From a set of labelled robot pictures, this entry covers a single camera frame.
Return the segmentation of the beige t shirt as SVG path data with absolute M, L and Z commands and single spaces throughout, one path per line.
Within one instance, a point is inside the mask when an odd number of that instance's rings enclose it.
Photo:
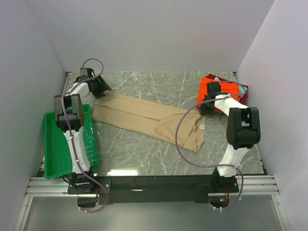
M 110 91 L 96 100 L 92 119 L 177 144 L 194 153 L 205 141 L 206 117 L 198 111 L 188 112 Z

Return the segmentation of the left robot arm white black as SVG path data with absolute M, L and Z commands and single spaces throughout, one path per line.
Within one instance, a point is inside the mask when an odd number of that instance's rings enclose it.
M 96 75 L 93 69 L 81 67 L 73 86 L 53 98 L 55 124 L 64 134 L 72 160 L 72 174 L 68 183 L 79 187 L 84 193 L 91 193 L 95 189 L 106 191 L 106 188 L 94 178 L 86 154 L 83 138 L 86 118 L 81 98 L 92 93 L 98 99 L 110 89 L 101 73 Z

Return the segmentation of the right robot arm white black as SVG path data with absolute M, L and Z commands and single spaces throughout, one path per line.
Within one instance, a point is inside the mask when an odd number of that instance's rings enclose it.
M 223 92 L 217 81 L 207 83 L 204 103 L 200 105 L 199 113 L 211 115 L 215 109 L 228 116 L 228 146 L 218 167 L 214 169 L 211 180 L 213 190 L 222 192 L 235 182 L 235 168 L 239 166 L 244 155 L 260 142 L 260 120 L 256 107 L 241 104 L 231 94 Z

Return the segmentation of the orange folded t shirt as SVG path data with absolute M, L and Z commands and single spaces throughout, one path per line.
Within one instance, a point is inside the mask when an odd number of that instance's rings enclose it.
M 202 115 L 221 112 L 228 116 L 231 108 L 247 108 L 239 102 L 244 93 L 245 88 L 236 82 L 203 77 L 199 85 L 196 108 Z

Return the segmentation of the dark red folded t shirt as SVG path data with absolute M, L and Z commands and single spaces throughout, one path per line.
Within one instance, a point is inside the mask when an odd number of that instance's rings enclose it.
M 215 80 L 214 80 L 214 78 L 215 77 L 218 77 L 218 76 L 216 76 L 216 75 L 213 75 L 213 74 L 209 74 L 209 75 L 207 75 L 206 77 L 203 77 L 202 78 L 202 82 L 200 83 L 200 90 L 199 90 L 199 100 L 201 99 L 201 94 L 204 96 L 204 94 L 206 93 L 206 84 L 207 83 L 209 83 L 209 82 L 214 82 Z M 239 96 L 234 96 L 233 98 L 235 99 L 235 100 L 237 100 L 238 102 L 240 102 L 240 103 L 242 103 L 242 104 L 246 104 L 246 100 L 247 100 L 247 96 L 248 96 L 248 94 L 247 94 L 247 92 L 246 92 L 246 94 L 245 95 L 243 95 L 242 97 L 239 97 Z

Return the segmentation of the green plastic tray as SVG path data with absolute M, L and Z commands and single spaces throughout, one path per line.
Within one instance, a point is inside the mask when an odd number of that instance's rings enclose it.
M 92 128 L 91 109 L 89 104 L 83 104 L 85 125 L 83 140 L 87 158 L 92 167 L 99 164 L 97 146 Z M 56 126 L 54 112 L 44 115 L 45 139 L 45 178 L 53 179 L 72 174 L 72 159 L 69 146 L 63 132 Z

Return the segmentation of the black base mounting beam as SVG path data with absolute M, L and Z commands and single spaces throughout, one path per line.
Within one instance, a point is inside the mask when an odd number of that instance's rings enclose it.
M 91 189 L 89 185 L 68 186 L 69 195 L 78 195 L 78 204 L 94 207 L 118 203 L 154 203 L 154 202 L 195 202 L 208 203 L 211 193 L 240 193 L 241 187 L 235 182 L 223 190 L 213 186 L 211 175 L 175 175 L 175 176 L 98 176 L 106 191 Z

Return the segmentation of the aluminium frame rail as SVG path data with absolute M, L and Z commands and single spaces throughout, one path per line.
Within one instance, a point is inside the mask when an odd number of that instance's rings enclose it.
M 35 197 L 72 196 L 95 199 L 100 204 L 188 202 L 207 203 L 214 196 L 271 195 L 283 231 L 290 230 L 284 207 L 279 197 L 275 179 L 271 175 L 246 175 L 220 177 L 212 175 L 184 176 L 105 176 L 97 177 L 105 190 L 97 190 L 85 177 L 75 180 L 31 178 L 14 230 L 25 227 L 30 207 Z

